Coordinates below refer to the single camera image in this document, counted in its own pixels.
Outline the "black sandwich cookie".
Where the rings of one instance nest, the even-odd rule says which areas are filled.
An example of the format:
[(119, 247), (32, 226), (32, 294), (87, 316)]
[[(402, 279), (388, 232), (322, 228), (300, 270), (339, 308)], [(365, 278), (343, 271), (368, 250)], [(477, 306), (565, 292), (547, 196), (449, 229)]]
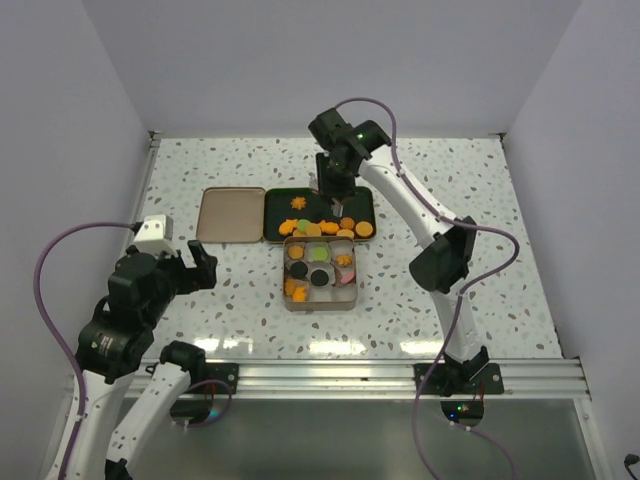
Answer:
[(323, 287), (329, 283), (329, 275), (321, 269), (314, 270), (310, 275), (310, 282), (316, 287)]
[(302, 261), (294, 262), (289, 267), (289, 273), (295, 279), (304, 279), (308, 274), (308, 266)]

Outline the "orange round flower cookie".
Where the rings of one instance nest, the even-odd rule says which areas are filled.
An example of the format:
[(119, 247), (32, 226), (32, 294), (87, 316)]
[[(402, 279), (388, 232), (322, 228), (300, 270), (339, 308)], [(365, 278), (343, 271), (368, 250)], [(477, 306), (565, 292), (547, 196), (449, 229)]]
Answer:
[(288, 248), (287, 254), (291, 260), (302, 260), (305, 256), (305, 248), (300, 244), (293, 244)]

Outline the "metal tongs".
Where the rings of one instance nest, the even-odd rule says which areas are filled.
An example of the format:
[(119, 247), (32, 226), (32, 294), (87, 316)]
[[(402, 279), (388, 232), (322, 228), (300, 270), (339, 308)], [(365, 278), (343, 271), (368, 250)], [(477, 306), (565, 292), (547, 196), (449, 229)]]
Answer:
[(347, 188), (340, 178), (311, 173), (309, 188), (331, 208), (334, 217), (341, 218), (343, 216), (344, 194), (347, 192)]

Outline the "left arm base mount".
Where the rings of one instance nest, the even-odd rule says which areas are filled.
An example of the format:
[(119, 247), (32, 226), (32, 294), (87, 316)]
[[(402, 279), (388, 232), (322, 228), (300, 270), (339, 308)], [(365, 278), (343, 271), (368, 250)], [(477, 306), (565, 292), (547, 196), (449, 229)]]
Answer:
[[(236, 393), (239, 380), (239, 364), (233, 362), (207, 362), (203, 380), (219, 380), (226, 383), (233, 394)], [(206, 385), (200, 388), (205, 395), (225, 394), (226, 390), (219, 385)]]

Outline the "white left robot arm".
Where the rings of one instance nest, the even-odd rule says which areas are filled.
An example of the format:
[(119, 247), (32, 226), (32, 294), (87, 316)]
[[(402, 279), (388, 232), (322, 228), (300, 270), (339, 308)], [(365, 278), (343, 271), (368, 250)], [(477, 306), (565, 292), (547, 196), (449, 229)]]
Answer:
[(173, 341), (163, 348), (133, 407), (121, 412), (169, 304), (216, 284), (216, 257), (196, 240), (188, 248), (192, 267), (179, 254), (154, 256), (135, 247), (117, 262), (107, 295), (79, 334), (71, 410), (47, 478), (131, 478), (142, 448), (170, 407), (180, 395), (207, 384), (204, 350)]

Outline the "orange swirl star cookie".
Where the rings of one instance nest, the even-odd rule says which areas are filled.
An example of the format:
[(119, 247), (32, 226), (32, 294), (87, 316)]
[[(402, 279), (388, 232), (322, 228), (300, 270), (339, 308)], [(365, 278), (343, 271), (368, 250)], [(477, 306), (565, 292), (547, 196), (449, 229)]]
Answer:
[(304, 197), (295, 197), (291, 200), (290, 205), (292, 209), (300, 211), (306, 207), (307, 201)]

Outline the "gold tin lid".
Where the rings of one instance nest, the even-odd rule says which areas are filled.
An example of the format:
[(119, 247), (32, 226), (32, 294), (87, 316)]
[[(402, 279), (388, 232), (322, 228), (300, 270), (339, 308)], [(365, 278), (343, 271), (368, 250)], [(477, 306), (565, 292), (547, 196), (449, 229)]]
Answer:
[(201, 199), (196, 239), (204, 244), (260, 242), (265, 195), (260, 187), (207, 188)]

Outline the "pink sandwich cookie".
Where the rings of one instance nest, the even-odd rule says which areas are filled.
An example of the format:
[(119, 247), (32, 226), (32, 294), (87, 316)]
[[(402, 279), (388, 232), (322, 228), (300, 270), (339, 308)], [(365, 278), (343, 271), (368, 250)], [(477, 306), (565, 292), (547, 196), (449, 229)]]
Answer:
[(356, 277), (356, 274), (354, 272), (348, 272), (341, 276), (340, 284), (341, 285), (349, 284), (355, 279), (355, 277)]

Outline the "green macaron cookie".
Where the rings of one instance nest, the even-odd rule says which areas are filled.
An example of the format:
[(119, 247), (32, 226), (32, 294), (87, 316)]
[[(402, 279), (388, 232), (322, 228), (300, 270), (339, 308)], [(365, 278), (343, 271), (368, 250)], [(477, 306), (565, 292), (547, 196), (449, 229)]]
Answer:
[(313, 247), (311, 249), (311, 260), (313, 262), (326, 262), (330, 257), (329, 250), (322, 247)]

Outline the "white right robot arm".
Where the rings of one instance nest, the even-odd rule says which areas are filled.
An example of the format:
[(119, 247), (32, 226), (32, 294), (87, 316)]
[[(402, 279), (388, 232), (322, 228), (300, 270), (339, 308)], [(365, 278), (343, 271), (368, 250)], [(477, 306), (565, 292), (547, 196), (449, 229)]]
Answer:
[(319, 196), (336, 217), (355, 197), (356, 180), (373, 186), (415, 236), (421, 252), (409, 264), (413, 280), (427, 291), (448, 341), (444, 345), (445, 379), (451, 389), (468, 392), (489, 363), (469, 302), (458, 295), (469, 274), (476, 223), (439, 206), (430, 192), (393, 156), (394, 141), (374, 121), (347, 123), (337, 109), (326, 110), (308, 129), (322, 149), (316, 155)]

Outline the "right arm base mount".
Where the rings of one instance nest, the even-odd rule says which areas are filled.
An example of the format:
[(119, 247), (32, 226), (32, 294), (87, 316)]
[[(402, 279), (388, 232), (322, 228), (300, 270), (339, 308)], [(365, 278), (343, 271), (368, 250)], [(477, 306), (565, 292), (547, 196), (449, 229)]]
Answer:
[(502, 373), (497, 363), (487, 364), (470, 380), (464, 380), (452, 366), (438, 363), (421, 390), (422, 394), (451, 397), (452, 395), (501, 395), (505, 393)]

